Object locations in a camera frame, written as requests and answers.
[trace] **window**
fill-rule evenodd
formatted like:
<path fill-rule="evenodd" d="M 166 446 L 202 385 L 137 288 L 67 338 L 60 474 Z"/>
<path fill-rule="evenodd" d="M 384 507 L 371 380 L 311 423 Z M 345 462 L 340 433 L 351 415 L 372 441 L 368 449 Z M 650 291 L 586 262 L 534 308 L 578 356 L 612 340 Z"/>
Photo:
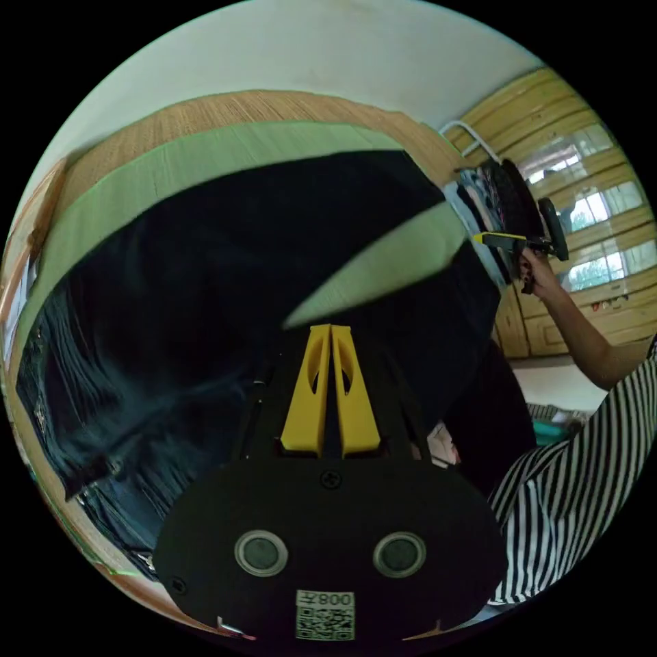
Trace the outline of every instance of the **window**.
<path fill-rule="evenodd" d="M 561 171 L 585 157 L 614 146 L 613 139 L 601 125 L 591 125 L 569 137 L 561 137 L 544 146 L 518 165 L 522 177 L 531 185 L 543 180 L 546 171 Z"/>
<path fill-rule="evenodd" d="M 558 215 L 564 233 L 569 235 L 642 204 L 639 188 L 635 183 L 627 182 L 603 192 L 589 194 L 574 206 L 563 208 Z"/>
<path fill-rule="evenodd" d="M 568 292 L 579 292 L 624 279 L 655 266 L 657 266 L 657 240 L 651 240 L 592 262 L 576 265 L 560 274 L 559 280 Z"/>

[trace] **qr code label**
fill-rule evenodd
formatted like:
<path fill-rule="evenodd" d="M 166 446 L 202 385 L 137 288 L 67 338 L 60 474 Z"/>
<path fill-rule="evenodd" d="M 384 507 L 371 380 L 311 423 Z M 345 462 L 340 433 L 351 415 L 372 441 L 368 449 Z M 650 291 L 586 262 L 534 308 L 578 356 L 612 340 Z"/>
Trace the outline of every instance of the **qr code label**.
<path fill-rule="evenodd" d="M 356 634 L 353 593 L 296 592 L 296 638 L 352 641 Z"/>

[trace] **wooden cabinet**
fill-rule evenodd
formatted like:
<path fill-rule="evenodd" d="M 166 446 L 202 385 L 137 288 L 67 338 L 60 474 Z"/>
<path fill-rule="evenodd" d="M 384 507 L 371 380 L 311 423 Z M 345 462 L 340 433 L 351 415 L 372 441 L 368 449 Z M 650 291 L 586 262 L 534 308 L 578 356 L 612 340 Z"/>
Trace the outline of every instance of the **wooden cabinet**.
<path fill-rule="evenodd" d="M 461 121 L 513 160 L 534 198 L 549 196 L 568 242 L 552 267 L 582 312 L 613 344 L 657 332 L 657 223 L 641 184 L 595 112 L 554 71 L 541 68 L 473 107 Z M 474 139 L 446 134 L 461 152 Z M 488 158 L 479 147 L 466 160 Z M 509 358 L 566 353 L 543 304 L 512 285 L 495 321 Z"/>

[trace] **black and white striped shirt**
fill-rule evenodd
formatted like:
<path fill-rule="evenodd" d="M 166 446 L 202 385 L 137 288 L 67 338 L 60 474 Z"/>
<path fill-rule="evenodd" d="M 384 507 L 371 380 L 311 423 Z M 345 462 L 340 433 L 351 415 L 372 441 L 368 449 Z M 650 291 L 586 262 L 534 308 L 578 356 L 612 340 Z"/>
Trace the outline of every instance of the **black and white striped shirt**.
<path fill-rule="evenodd" d="M 524 602 L 588 554 L 627 500 L 656 433 L 657 335 L 574 438 L 521 456 L 491 494 L 508 571 L 490 604 Z"/>

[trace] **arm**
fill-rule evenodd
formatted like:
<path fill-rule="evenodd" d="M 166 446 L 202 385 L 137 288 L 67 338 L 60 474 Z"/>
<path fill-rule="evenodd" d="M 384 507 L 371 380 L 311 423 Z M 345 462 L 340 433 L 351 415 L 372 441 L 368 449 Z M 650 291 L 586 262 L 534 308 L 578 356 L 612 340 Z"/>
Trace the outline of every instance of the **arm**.
<path fill-rule="evenodd" d="M 593 384 L 611 390 L 645 360 L 650 338 L 610 345 L 561 287 L 544 256 L 526 249 L 520 266 L 524 278 L 533 274 L 534 294 L 545 304 L 575 364 Z"/>

